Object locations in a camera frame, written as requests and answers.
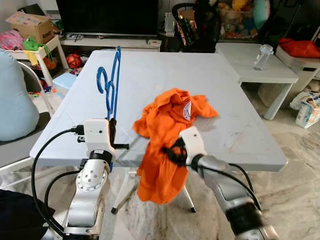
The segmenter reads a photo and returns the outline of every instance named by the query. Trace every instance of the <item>light blue cushion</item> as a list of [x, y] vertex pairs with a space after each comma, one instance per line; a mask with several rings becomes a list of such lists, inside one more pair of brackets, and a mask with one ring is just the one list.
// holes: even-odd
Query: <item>light blue cushion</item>
[[0, 141], [29, 134], [38, 120], [39, 112], [28, 95], [19, 63], [0, 49]]

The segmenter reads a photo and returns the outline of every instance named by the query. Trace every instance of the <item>blue clothes hanger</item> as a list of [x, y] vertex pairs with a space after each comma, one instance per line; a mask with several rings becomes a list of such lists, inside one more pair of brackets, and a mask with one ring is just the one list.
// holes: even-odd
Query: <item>blue clothes hanger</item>
[[[110, 120], [111, 115], [113, 119], [116, 119], [117, 117], [120, 61], [121, 61], [121, 48], [120, 46], [118, 46], [116, 48], [116, 53], [113, 59], [113, 66], [112, 66], [110, 81], [108, 81], [108, 75], [103, 66], [100, 66], [96, 73], [96, 85], [99, 92], [103, 94], [105, 90], [105, 105], [106, 105], [106, 115], [108, 120]], [[116, 72], [116, 84], [114, 85], [115, 72]], [[103, 75], [103, 78], [104, 78], [104, 89], [101, 86], [101, 74]], [[111, 90], [111, 103], [109, 99], [110, 90]]]

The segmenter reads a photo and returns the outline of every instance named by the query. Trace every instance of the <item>television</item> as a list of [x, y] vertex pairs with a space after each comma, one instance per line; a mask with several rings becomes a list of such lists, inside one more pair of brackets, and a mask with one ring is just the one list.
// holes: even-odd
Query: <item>television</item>
[[66, 33], [154, 37], [158, 0], [56, 0]]

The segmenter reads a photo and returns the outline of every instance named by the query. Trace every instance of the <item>orange t-shirt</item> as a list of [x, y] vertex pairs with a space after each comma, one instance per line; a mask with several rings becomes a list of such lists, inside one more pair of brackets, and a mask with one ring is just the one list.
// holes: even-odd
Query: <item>orange t-shirt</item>
[[141, 177], [137, 194], [141, 201], [169, 203], [183, 189], [188, 170], [171, 162], [162, 148], [171, 147], [179, 133], [191, 127], [198, 115], [209, 118], [218, 113], [205, 95], [190, 96], [185, 90], [173, 88], [157, 96], [143, 109], [142, 118], [133, 124], [139, 135], [150, 138], [137, 170]]

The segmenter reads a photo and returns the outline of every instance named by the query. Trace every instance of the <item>black cable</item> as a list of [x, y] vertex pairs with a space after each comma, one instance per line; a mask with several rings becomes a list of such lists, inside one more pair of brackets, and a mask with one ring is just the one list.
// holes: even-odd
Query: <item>black cable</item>
[[36, 164], [37, 161], [39, 159], [40, 154], [44, 151], [44, 149], [57, 137], [61, 136], [62, 134], [65, 133], [69, 133], [69, 132], [73, 132], [73, 129], [68, 129], [68, 130], [64, 130], [61, 131], [59, 133], [57, 133], [56, 135], [54, 135], [53, 137], [51, 137], [39, 150], [39, 152], [37, 153], [37, 155], [34, 158], [33, 164], [32, 164], [32, 170], [31, 170], [31, 189], [32, 189], [32, 196], [33, 196], [33, 200], [34, 200], [34, 204], [35, 207], [38, 211], [38, 213], [40, 214], [40, 216], [48, 223], [48, 225], [55, 231], [57, 232], [60, 236], [64, 235], [64, 232], [61, 230], [63, 227], [58, 223], [57, 225], [54, 224], [53, 222], [51, 222], [47, 216], [45, 216], [45, 214], [42, 212], [42, 210], [39, 207], [38, 204], [38, 197], [37, 197], [37, 192], [36, 192], [36, 185], [35, 185], [35, 172], [36, 172]]
[[[185, 166], [187, 167], [193, 167], [191, 164], [185, 164]], [[258, 208], [259, 211], [261, 211], [261, 207], [260, 207], [260, 204], [258, 202], [258, 199], [256, 198], [255, 194], [251, 191], [251, 189], [249, 187], [247, 187], [241, 180], [239, 180], [238, 178], [236, 178], [235, 176], [229, 174], [229, 173], [226, 173], [224, 171], [220, 171], [220, 170], [216, 170], [216, 169], [213, 169], [213, 168], [210, 168], [210, 167], [206, 167], [206, 166], [201, 166], [201, 165], [198, 165], [197, 168], [199, 169], [205, 169], [205, 170], [210, 170], [212, 172], [216, 172], [218, 174], [221, 174], [221, 175], [224, 175], [234, 181], [236, 181], [238, 184], [240, 184], [242, 187], [244, 187], [246, 189], [246, 191], [251, 195], [252, 197], [252, 200], [254, 201], [254, 204], [255, 206]]]
[[48, 187], [46, 188], [46, 191], [45, 191], [45, 195], [44, 195], [44, 211], [46, 212], [46, 216], [48, 217], [48, 219], [53, 222], [55, 225], [57, 225], [57, 227], [60, 227], [61, 225], [54, 219], [53, 216], [51, 216], [49, 214], [49, 206], [48, 206], [48, 198], [49, 198], [49, 194], [50, 194], [50, 190], [52, 188], [52, 186], [55, 184], [55, 182], [64, 177], [64, 176], [67, 176], [67, 175], [71, 175], [71, 174], [78, 174], [81, 170], [77, 170], [77, 171], [68, 171], [68, 172], [64, 172], [58, 176], [56, 176], [48, 185]]
[[254, 188], [252, 187], [252, 183], [251, 183], [251, 180], [250, 180], [247, 172], [246, 172], [242, 167], [240, 167], [240, 166], [237, 165], [237, 164], [229, 163], [229, 165], [232, 166], [232, 167], [236, 167], [237, 169], [239, 169], [239, 170], [243, 173], [243, 175], [245, 176], [245, 179], [246, 179], [246, 181], [247, 181], [247, 183], [248, 183], [248, 185], [249, 185], [249, 188], [250, 188], [251, 191], [254, 193], [255, 191], [254, 191]]

